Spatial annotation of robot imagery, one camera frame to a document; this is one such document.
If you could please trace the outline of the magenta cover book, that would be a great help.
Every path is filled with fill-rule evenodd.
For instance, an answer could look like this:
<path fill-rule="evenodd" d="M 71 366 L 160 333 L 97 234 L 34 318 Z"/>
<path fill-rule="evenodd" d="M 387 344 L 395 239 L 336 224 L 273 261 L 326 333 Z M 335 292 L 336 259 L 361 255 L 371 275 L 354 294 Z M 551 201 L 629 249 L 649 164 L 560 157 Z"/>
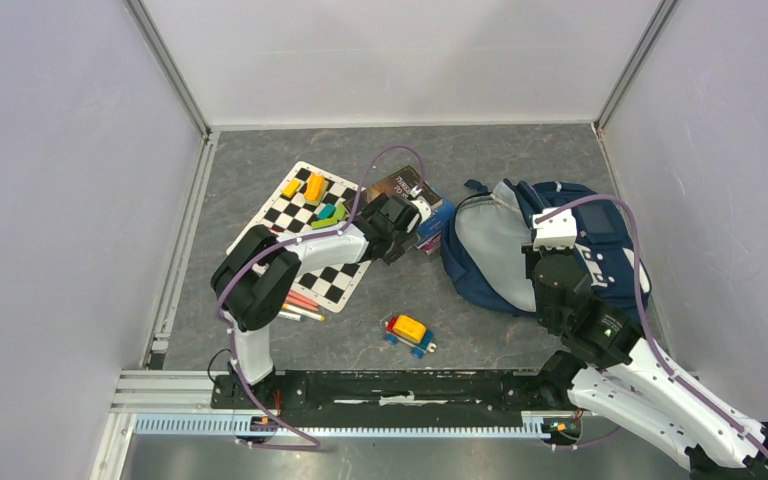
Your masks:
<path fill-rule="evenodd" d="M 439 249 L 439 246 L 440 246 L 440 238 L 434 237 L 422 243 L 419 246 L 419 250 L 422 251 L 425 255 L 431 255 Z"/>

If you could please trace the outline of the blue cover book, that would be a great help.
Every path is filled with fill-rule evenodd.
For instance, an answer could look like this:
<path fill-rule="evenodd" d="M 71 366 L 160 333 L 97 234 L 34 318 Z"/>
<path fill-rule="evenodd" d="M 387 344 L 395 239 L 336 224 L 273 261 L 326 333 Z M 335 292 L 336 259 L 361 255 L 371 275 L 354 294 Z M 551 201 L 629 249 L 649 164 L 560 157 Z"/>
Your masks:
<path fill-rule="evenodd" d="M 428 219 L 424 220 L 417 228 L 418 239 L 415 244 L 417 249 L 422 249 L 426 244 L 434 244 L 439 240 L 443 227 L 454 213 L 455 206 L 445 197 L 432 209 Z"/>

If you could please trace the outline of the dark Three Days book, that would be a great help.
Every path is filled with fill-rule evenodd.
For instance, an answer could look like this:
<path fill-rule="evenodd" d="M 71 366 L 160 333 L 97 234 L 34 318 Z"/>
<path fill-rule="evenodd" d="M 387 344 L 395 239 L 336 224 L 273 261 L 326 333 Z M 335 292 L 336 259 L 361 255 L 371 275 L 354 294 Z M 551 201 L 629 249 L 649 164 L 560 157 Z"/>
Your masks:
<path fill-rule="evenodd" d="M 416 190 L 419 190 L 419 196 L 432 209 L 444 203 L 444 198 L 435 192 L 425 181 L 422 181 L 419 172 L 409 165 L 401 167 L 394 173 L 366 188 L 364 190 L 364 201 L 369 203 L 381 194 L 386 194 L 388 197 L 398 195 L 411 199 L 411 193 Z"/>

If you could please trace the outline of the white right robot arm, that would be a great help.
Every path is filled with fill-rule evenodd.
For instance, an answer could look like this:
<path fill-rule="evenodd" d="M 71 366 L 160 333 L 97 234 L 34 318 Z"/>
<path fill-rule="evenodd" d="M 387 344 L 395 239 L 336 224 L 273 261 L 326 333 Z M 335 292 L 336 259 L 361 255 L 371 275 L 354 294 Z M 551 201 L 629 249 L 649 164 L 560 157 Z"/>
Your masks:
<path fill-rule="evenodd" d="M 566 347 L 540 370 L 545 405 L 609 419 L 692 479 L 768 479 L 768 421 L 743 415 L 669 359 L 638 321 L 593 293 L 571 251 L 522 252 L 538 323 Z"/>

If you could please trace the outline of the navy blue student backpack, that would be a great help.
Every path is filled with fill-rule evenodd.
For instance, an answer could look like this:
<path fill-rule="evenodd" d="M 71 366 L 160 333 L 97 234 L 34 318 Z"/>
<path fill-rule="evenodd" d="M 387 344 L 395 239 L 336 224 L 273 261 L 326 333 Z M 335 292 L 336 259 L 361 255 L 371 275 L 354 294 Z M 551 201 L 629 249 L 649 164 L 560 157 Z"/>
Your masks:
<path fill-rule="evenodd" d="M 529 184 L 504 179 L 493 189 L 469 180 L 474 195 L 455 209 L 441 233 L 441 259 L 456 292 L 478 307 L 513 316 L 533 316 L 533 285 L 522 247 L 531 218 L 546 208 L 580 198 L 576 206 L 575 258 L 592 280 L 594 294 L 640 318 L 633 295 L 632 238 L 617 204 L 594 200 L 594 190 L 570 182 Z"/>

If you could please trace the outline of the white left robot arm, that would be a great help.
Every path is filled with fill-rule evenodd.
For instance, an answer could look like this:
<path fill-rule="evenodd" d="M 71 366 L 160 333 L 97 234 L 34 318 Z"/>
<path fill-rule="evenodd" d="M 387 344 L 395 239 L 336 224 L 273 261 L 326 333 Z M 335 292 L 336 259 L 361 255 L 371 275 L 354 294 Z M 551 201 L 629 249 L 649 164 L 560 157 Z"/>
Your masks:
<path fill-rule="evenodd" d="M 229 336 L 238 397 L 255 408 L 272 399 L 269 325 L 299 277 L 335 265 L 391 264 L 430 215 L 421 197 L 380 194 L 333 226 L 302 233 L 276 233 L 261 224 L 248 229 L 210 281 L 215 316 Z"/>

